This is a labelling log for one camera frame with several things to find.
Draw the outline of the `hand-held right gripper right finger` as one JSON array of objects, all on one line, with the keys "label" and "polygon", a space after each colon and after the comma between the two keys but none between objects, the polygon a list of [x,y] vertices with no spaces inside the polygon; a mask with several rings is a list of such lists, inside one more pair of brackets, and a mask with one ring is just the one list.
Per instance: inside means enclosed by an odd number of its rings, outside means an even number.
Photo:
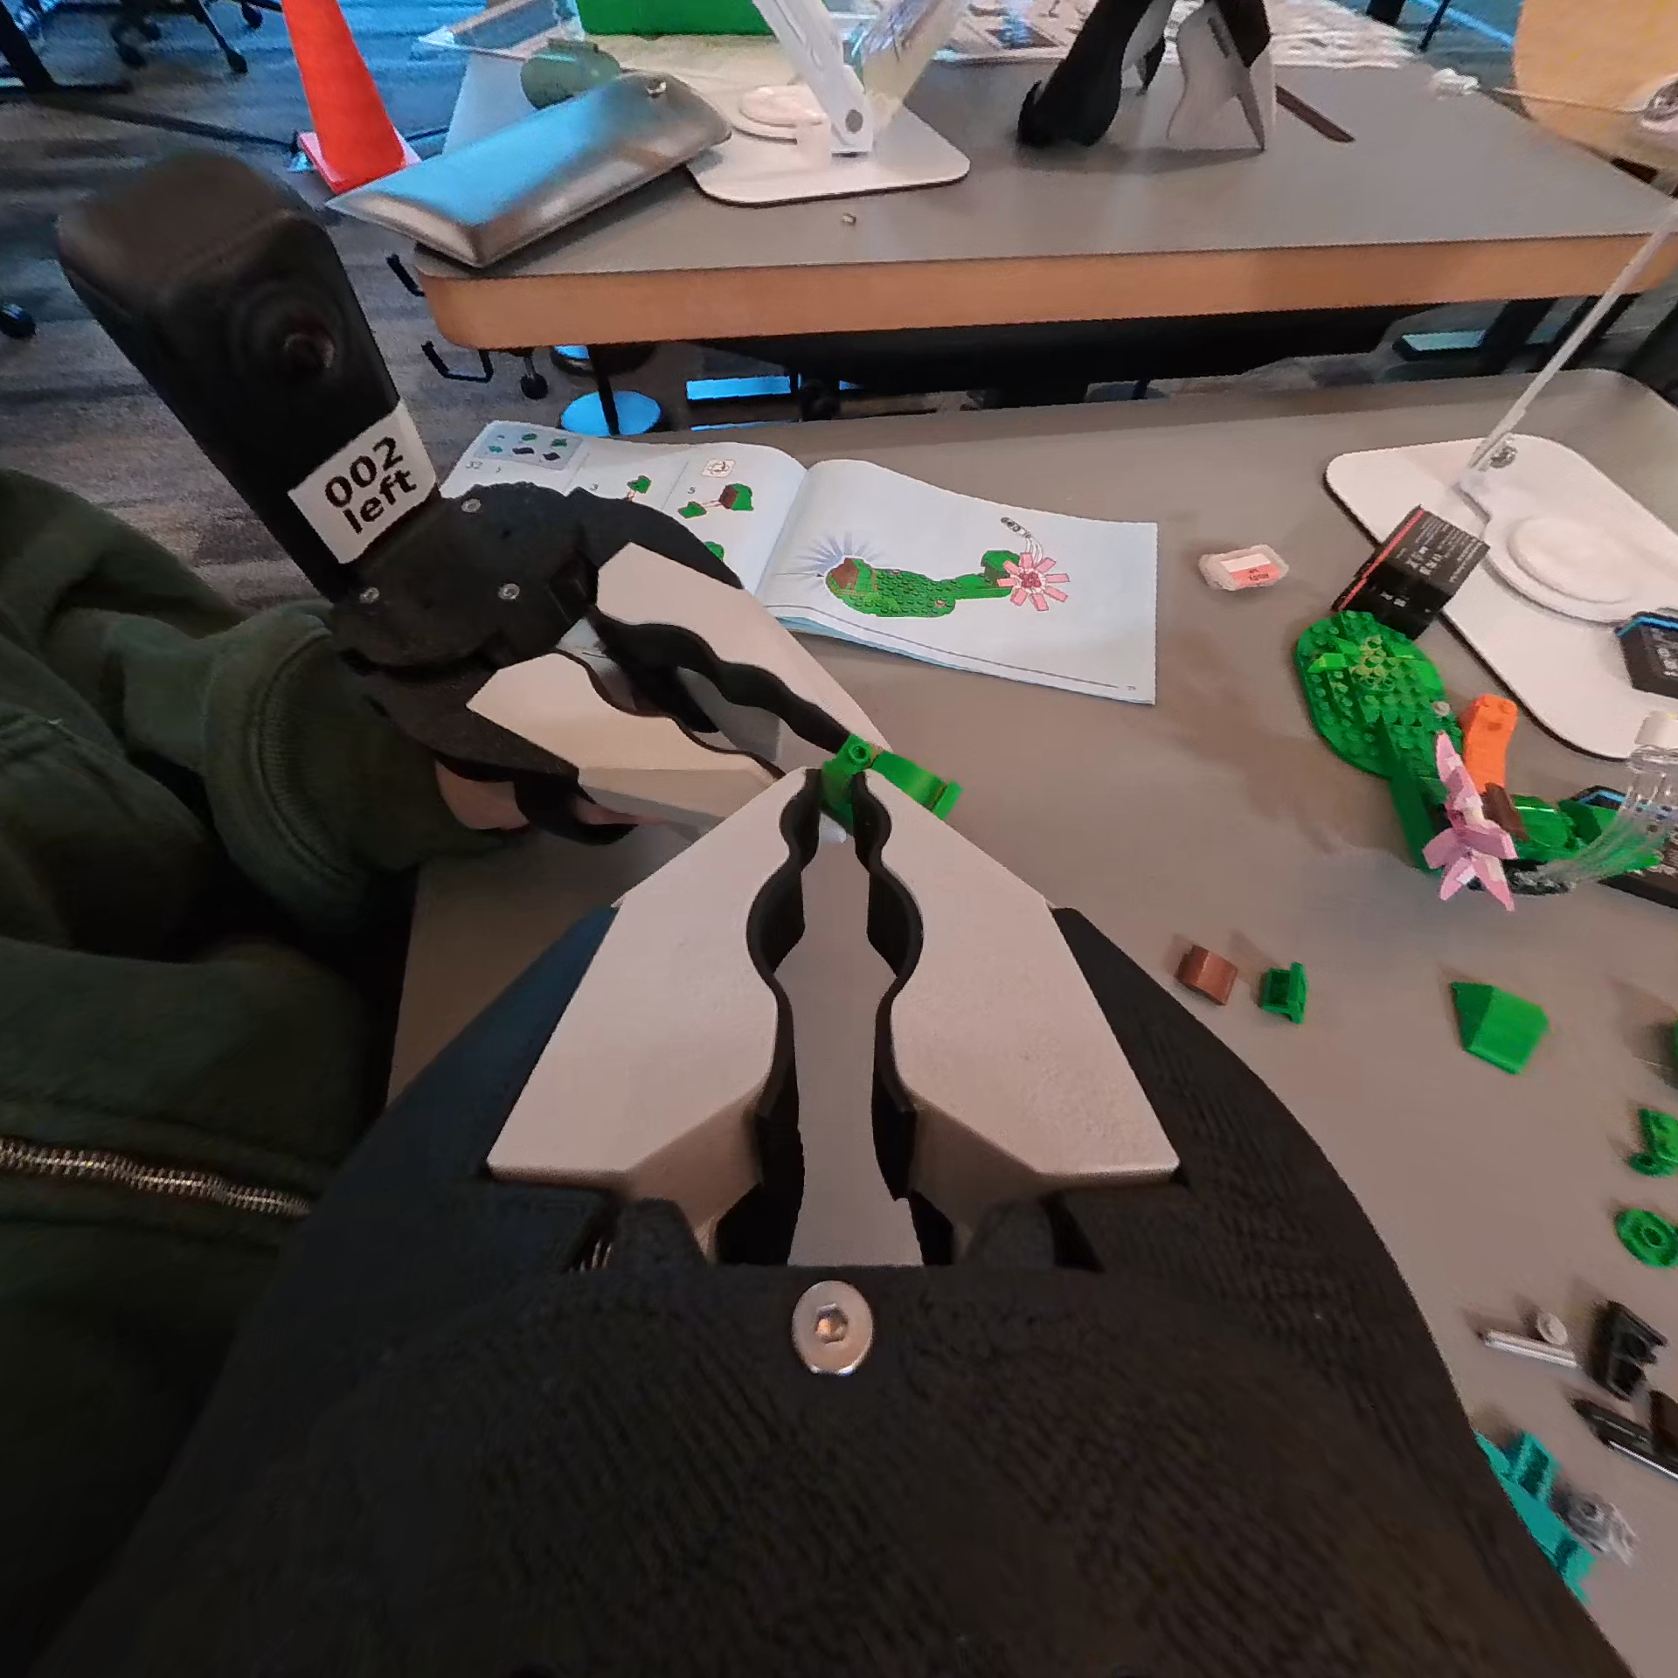
[{"label": "hand-held right gripper right finger", "polygon": [[898,786],[854,786],[878,1003],[873,1151],[919,1235],[1171,1179],[1179,1154],[1046,900]]}]

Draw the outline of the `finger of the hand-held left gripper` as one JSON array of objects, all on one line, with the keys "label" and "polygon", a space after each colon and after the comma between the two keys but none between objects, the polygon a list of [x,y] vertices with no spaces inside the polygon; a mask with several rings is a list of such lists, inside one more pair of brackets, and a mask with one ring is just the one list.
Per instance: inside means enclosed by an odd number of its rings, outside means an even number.
[{"label": "finger of the hand-held left gripper", "polygon": [[719,827],[782,776],[747,754],[705,745],[667,714],[617,704],[571,654],[500,667],[466,710],[566,765],[601,809],[680,832]]},{"label": "finger of the hand-held left gripper", "polygon": [[669,684],[698,734],[772,759],[782,734],[833,756],[852,734],[892,749],[880,724],[751,591],[639,545],[594,570],[590,624],[650,698]]}]

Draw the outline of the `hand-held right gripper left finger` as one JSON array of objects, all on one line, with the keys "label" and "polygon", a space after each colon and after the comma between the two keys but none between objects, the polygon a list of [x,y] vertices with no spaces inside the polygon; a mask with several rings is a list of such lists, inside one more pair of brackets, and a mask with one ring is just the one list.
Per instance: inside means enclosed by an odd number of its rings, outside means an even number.
[{"label": "hand-held right gripper left finger", "polygon": [[780,966],[813,853],[800,770],[626,892],[487,1174],[669,1203],[711,1257],[788,1257],[807,1162]]}]

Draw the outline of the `green brown lego assembly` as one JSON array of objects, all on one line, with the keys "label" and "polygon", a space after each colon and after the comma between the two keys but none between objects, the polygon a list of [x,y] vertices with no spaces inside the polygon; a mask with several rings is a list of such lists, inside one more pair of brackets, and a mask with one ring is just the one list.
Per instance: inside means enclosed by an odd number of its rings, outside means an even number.
[{"label": "green brown lego assembly", "polygon": [[847,835],[854,835],[852,784],[865,773],[886,780],[939,820],[952,814],[963,793],[956,782],[942,780],[884,747],[852,734],[818,770],[822,809]]}]

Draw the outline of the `person's left forearm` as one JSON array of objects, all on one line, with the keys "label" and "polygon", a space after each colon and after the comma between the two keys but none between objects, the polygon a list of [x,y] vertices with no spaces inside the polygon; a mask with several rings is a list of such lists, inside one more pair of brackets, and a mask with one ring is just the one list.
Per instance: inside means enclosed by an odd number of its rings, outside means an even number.
[{"label": "person's left forearm", "polygon": [[279,607],[181,641],[178,677],[218,835],[314,930],[346,932],[397,877],[514,834],[451,815],[438,759],[366,698],[322,616]]}]

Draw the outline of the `lego instruction booklet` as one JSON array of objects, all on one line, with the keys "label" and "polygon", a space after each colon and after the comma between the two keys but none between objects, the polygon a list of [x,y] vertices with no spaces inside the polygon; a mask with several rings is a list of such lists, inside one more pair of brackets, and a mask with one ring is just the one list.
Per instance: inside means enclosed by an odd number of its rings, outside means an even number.
[{"label": "lego instruction booklet", "polygon": [[1156,698],[1159,534],[997,505],[866,461],[489,422],[442,483],[636,501],[678,520],[791,631],[1107,702]]}]

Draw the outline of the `green lego slope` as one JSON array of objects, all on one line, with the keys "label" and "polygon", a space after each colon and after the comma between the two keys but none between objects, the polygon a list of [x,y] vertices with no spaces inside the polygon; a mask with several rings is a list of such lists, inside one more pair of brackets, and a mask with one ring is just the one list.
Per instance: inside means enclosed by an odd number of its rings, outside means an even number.
[{"label": "green lego slope", "polygon": [[1494,985],[1454,980],[1448,985],[1457,1042],[1476,1061],[1521,1077],[1547,1035],[1540,1004]]}]

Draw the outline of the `green lego cactus pink flower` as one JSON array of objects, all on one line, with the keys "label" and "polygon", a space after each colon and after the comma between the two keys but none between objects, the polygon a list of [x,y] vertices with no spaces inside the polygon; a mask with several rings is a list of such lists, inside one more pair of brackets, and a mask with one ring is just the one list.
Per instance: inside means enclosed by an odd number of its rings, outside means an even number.
[{"label": "green lego cactus pink flower", "polygon": [[1384,782],[1401,848],[1439,900],[1487,892],[1511,908],[1574,887],[1565,865],[1609,814],[1511,793],[1513,702],[1483,694],[1454,710],[1436,663],[1356,612],[1310,624],[1293,667],[1316,734]]}]

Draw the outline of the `grey lego pin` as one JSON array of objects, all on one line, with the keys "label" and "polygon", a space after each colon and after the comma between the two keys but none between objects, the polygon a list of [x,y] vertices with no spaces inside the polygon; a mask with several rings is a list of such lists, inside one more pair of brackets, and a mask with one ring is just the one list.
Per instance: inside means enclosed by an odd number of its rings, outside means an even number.
[{"label": "grey lego pin", "polygon": [[1484,1348],[1513,1356],[1556,1370],[1578,1370],[1572,1334],[1554,1312],[1532,1312],[1519,1327],[1480,1327],[1477,1339]]}]

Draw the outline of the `cluster of teal lego pieces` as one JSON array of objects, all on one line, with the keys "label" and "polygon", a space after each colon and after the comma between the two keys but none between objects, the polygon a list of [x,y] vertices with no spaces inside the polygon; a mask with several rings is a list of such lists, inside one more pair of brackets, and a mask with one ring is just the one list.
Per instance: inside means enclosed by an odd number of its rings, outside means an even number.
[{"label": "cluster of teal lego pieces", "polygon": [[1540,1548],[1540,1555],[1572,1597],[1586,1605],[1586,1580],[1595,1567],[1595,1555],[1556,1507],[1556,1458],[1530,1431],[1513,1431],[1505,1439],[1490,1439],[1476,1431],[1476,1443],[1519,1515],[1521,1526]]}]

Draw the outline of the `black lego piece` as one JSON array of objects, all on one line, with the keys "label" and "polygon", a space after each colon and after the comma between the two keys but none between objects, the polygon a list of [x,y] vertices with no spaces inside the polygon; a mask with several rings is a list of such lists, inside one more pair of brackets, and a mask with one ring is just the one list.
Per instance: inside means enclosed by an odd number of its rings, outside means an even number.
[{"label": "black lego piece", "polygon": [[1632,1403],[1647,1373],[1659,1362],[1666,1334],[1620,1302],[1604,1302],[1595,1312],[1588,1348],[1588,1376],[1596,1389],[1617,1403]]},{"label": "black lego piece", "polygon": [[1636,1421],[1610,1412],[1586,1396],[1572,1396],[1569,1409],[1606,1450],[1676,1480],[1676,1406],[1673,1398],[1652,1394],[1649,1418]]}]

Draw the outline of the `clear lego piece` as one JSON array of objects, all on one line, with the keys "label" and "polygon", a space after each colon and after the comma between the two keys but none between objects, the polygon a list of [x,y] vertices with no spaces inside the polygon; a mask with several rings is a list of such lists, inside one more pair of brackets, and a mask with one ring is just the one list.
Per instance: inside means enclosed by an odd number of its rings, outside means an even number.
[{"label": "clear lego piece", "polygon": [[1638,1534],[1617,1506],[1582,1490],[1565,1490],[1556,1513],[1568,1532],[1595,1558],[1613,1558],[1617,1563],[1636,1562]]}]

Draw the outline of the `person's left hand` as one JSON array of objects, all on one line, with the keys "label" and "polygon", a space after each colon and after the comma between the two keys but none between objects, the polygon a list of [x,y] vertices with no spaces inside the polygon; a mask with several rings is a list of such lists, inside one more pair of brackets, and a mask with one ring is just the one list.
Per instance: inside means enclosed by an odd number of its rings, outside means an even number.
[{"label": "person's left hand", "polygon": [[551,832],[582,842],[593,830],[632,832],[647,818],[599,807],[579,792],[541,780],[533,792],[512,782],[477,780],[433,765],[438,792],[451,815],[473,832]]}]

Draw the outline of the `silver metallic case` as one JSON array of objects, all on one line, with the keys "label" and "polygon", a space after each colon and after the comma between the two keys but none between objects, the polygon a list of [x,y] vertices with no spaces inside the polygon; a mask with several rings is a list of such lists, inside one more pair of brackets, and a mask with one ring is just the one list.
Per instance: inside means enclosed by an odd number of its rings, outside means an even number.
[{"label": "silver metallic case", "polygon": [[489,267],[730,135],[730,121],[683,81],[617,75],[327,204],[465,267]]}]

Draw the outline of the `white stand clear legs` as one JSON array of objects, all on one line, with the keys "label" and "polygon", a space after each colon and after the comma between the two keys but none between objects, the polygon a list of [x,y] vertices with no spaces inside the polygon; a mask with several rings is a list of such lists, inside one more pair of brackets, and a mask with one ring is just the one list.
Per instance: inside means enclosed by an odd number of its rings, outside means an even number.
[{"label": "white stand clear legs", "polygon": [[688,163],[701,194],[776,208],[934,190],[967,175],[967,155],[908,108],[967,2],[880,5],[849,31],[820,2],[757,2],[757,12],[791,64],[791,81],[715,98],[730,137]]}]

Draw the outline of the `person's green jacket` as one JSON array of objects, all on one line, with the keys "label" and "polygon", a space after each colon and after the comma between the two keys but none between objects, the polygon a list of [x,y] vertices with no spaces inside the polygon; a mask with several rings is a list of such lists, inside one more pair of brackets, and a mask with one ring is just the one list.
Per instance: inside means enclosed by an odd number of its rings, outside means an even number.
[{"label": "person's green jacket", "polygon": [[158,1495],[372,1106],[397,877],[314,930],[236,862],[178,647],[244,616],[152,539],[1,491],[4,1674]]}]

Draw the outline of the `orange traffic cone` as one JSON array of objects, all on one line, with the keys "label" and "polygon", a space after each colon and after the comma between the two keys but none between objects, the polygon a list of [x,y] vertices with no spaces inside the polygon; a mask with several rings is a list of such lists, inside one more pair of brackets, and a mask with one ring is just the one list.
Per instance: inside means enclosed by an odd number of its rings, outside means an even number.
[{"label": "orange traffic cone", "polygon": [[338,2],[283,2],[283,18],[307,102],[298,146],[325,187],[342,195],[416,164]]}]

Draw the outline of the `green round bowl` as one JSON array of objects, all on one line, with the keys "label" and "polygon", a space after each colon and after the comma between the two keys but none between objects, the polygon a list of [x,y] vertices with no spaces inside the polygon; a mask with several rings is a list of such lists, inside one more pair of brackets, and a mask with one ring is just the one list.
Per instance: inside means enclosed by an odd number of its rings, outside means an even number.
[{"label": "green round bowl", "polygon": [[621,75],[617,58],[587,38],[551,37],[518,68],[518,89],[533,110],[569,103]]}]

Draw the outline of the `black box red trim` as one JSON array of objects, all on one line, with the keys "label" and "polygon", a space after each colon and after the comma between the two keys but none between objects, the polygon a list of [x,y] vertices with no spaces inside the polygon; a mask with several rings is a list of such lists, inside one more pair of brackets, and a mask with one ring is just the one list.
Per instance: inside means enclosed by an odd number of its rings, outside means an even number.
[{"label": "black box red trim", "polygon": [[1413,509],[1335,599],[1331,616],[1363,613],[1420,641],[1490,556],[1490,545],[1441,515]]}]

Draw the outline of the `green bins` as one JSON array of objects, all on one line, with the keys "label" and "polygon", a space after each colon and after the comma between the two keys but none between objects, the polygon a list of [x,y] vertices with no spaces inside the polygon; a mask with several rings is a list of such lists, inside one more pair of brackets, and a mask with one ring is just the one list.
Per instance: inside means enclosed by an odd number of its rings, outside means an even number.
[{"label": "green bins", "polygon": [[769,37],[754,2],[574,2],[590,37]]}]

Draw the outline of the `black and white wedge object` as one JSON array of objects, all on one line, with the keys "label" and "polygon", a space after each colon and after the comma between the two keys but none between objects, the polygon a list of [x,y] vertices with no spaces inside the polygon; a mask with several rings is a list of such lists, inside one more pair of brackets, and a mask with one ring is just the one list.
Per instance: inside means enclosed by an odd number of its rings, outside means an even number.
[{"label": "black and white wedge object", "polygon": [[[1122,78],[1143,92],[1159,76],[1172,2],[1098,2],[1059,68],[1035,84],[1018,114],[1030,149],[1091,146],[1114,125]],[[1266,2],[1195,5],[1175,34],[1182,89],[1163,137],[1175,151],[1266,151],[1275,78]]]}]

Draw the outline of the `wooden top white stand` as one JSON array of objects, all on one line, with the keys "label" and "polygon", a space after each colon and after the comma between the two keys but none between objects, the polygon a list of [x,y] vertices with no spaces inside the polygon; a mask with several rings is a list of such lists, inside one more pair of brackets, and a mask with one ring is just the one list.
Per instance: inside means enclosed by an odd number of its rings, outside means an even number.
[{"label": "wooden top white stand", "polygon": [[[1676,5],[1523,5],[1517,99],[1556,135],[1673,180]],[[1327,491],[1376,539],[1423,509],[1487,556],[1441,610],[1446,624],[1562,745],[1622,762],[1673,702],[1627,672],[1620,630],[1673,607],[1673,531],[1584,454],[1524,433],[1528,409],[1642,289],[1673,240],[1673,210],[1528,388],[1477,442],[1340,454]]]}]

